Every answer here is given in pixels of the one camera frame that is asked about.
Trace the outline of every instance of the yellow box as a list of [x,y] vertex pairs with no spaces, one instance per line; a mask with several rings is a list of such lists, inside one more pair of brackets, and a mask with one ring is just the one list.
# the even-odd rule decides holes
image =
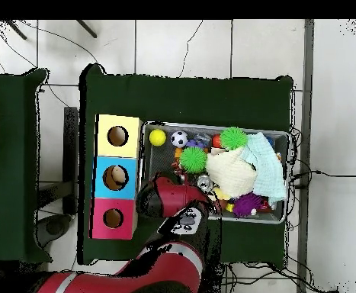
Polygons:
[[[135,117],[100,114],[98,122],[98,156],[128,157],[136,159],[140,148],[140,129],[142,121]],[[115,146],[111,142],[111,130],[125,133],[122,146]]]

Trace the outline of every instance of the green object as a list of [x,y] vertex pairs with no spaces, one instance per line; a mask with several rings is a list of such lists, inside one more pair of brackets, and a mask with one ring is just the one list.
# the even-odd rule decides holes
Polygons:
[[[151,76],[108,76],[99,65],[88,66],[80,78],[80,131],[85,130],[84,188],[79,186],[79,261],[94,259],[134,259],[163,219],[139,216],[132,240],[93,240],[88,238],[94,152],[95,115],[117,114],[142,121],[205,124],[225,127],[289,131],[289,76],[266,79],[189,79]],[[206,112],[198,107],[206,107]],[[210,250],[220,238],[220,222],[209,221]],[[285,224],[253,224],[235,221],[222,223],[222,262],[284,263]]]
[[229,127],[220,134],[221,147],[235,150],[247,144],[247,134],[238,127]]
[[49,262],[35,243],[37,88],[45,69],[0,75],[0,260]]
[[199,147],[187,147],[181,152],[181,166],[189,173],[200,173],[205,169],[207,155]]

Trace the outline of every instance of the red ball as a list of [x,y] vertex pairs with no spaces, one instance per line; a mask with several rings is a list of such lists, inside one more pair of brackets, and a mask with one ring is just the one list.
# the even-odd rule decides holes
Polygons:
[[221,148],[221,139],[219,134],[213,136],[212,142],[213,142],[213,147]]

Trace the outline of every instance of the circular hole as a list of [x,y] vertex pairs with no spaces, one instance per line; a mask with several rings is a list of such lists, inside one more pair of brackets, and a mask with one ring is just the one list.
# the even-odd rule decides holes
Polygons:
[[128,139],[129,134],[122,126],[114,126],[107,132],[107,140],[113,146],[123,146],[125,143],[127,143]]
[[121,190],[129,181],[129,176],[124,167],[109,166],[103,173],[103,183],[113,191]]
[[109,228],[118,228],[123,223],[123,214],[119,209],[109,209],[103,215],[103,222]]

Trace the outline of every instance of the wooden block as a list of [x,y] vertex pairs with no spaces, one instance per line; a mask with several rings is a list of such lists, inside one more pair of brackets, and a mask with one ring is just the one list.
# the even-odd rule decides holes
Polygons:
[[140,148],[139,118],[100,114],[98,122],[98,156],[136,159]]
[[[106,175],[111,171],[112,166],[119,166],[126,175],[126,184],[119,189],[110,189],[105,185]],[[96,158],[96,178],[95,178],[95,197],[96,198],[116,198],[116,199],[134,199],[136,197],[137,184],[137,159],[127,159],[120,157]]]
[[131,240],[137,227],[134,200],[95,198],[92,239]]

